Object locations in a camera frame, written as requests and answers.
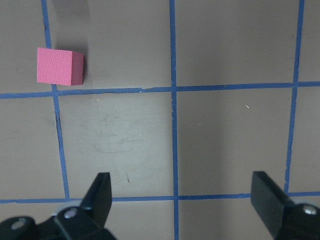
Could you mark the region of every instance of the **pink foam block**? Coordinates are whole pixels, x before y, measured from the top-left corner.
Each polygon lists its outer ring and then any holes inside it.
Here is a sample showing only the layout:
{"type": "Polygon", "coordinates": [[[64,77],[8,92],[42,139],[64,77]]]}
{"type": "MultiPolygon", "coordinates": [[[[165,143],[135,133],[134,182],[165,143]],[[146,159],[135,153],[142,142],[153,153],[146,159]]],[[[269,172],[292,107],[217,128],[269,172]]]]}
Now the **pink foam block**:
{"type": "Polygon", "coordinates": [[[38,83],[82,85],[84,55],[74,51],[38,48],[36,79],[38,83]]]}

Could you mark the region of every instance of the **black robotic claw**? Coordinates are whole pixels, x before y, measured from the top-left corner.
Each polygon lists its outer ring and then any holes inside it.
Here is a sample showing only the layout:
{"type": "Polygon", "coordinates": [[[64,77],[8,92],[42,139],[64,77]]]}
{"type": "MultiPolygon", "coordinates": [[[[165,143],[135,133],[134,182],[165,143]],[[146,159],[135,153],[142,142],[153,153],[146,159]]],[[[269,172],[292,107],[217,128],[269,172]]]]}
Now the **black robotic claw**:
{"type": "Polygon", "coordinates": [[[295,204],[264,171],[253,172],[251,203],[275,240],[320,240],[320,209],[295,204]]]}
{"type": "Polygon", "coordinates": [[[0,223],[1,240],[116,240],[104,229],[112,204],[108,172],[99,173],[80,206],[67,207],[36,225],[28,216],[0,223]]]}

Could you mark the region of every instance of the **metal bolt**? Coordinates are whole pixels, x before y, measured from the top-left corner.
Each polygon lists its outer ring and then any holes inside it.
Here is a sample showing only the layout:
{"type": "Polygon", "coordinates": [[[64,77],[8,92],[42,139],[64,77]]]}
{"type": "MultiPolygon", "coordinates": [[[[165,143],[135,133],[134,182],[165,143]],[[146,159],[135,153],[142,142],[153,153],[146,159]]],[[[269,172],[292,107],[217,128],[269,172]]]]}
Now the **metal bolt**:
{"type": "Polygon", "coordinates": [[[25,224],[26,224],[27,220],[25,218],[19,218],[18,221],[14,222],[12,225],[11,225],[11,229],[12,230],[17,230],[19,228],[22,228],[25,224]]]}
{"type": "Polygon", "coordinates": [[[308,215],[316,215],[317,214],[317,209],[311,205],[304,205],[303,211],[304,211],[304,213],[306,213],[308,215]]]}
{"type": "Polygon", "coordinates": [[[64,217],[66,219],[71,219],[73,218],[75,215],[77,215],[77,209],[76,208],[71,208],[70,210],[66,211],[64,213],[64,217]]]}

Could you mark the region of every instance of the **block's top face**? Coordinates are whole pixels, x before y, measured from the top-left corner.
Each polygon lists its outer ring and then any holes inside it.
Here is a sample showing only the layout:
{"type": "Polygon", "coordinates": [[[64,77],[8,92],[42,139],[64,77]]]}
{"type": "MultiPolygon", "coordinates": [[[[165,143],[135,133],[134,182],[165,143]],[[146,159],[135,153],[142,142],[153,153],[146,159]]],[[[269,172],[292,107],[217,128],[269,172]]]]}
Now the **block's top face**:
{"type": "Polygon", "coordinates": [[[72,51],[38,48],[37,81],[39,83],[71,85],[72,51]]]}

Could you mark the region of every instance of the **grid square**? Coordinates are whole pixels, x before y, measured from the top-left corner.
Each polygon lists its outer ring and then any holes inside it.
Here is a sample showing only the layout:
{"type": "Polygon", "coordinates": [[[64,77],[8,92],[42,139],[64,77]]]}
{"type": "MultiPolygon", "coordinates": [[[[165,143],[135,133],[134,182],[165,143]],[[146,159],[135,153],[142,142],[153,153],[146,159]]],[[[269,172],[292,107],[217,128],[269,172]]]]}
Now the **grid square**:
{"type": "Polygon", "coordinates": [[[38,0],[2,0],[0,7],[0,94],[51,91],[37,83],[37,48],[45,46],[38,0]]]}
{"type": "Polygon", "coordinates": [[[174,239],[173,201],[113,202],[105,227],[117,239],[174,239]]]}
{"type": "Polygon", "coordinates": [[[171,94],[60,96],[70,196],[81,198],[99,172],[114,197],[171,196],[171,94]]]}
{"type": "Polygon", "coordinates": [[[64,198],[52,97],[0,99],[0,199],[64,198]]]}
{"type": "Polygon", "coordinates": [[[292,82],[298,0],[176,0],[178,86],[292,82]]]}
{"type": "Polygon", "coordinates": [[[68,2],[48,1],[52,47],[84,53],[86,68],[82,86],[59,90],[171,85],[169,1],[68,2]]]}
{"type": "Polygon", "coordinates": [[[297,93],[290,192],[320,191],[320,88],[300,87],[297,93]]]}
{"type": "Polygon", "coordinates": [[[320,81],[320,2],[304,3],[303,30],[299,61],[299,81],[320,81]]]}
{"type": "Polygon", "coordinates": [[[284,185],[291,89],[179,92],[179,194],[250,193],[253,171],[284,185]]]}
{"type": "Polygon", "coordinates": [[[36,224],[42,223],[56,212],[61,203],[8,203],[0,204],[0,222],[16,217],[30,216],[36,224]]]}
{"type": "Polygon", "coordinates": [[[272,239],[250,199],[179,201],[179,239],[272,239]]]}

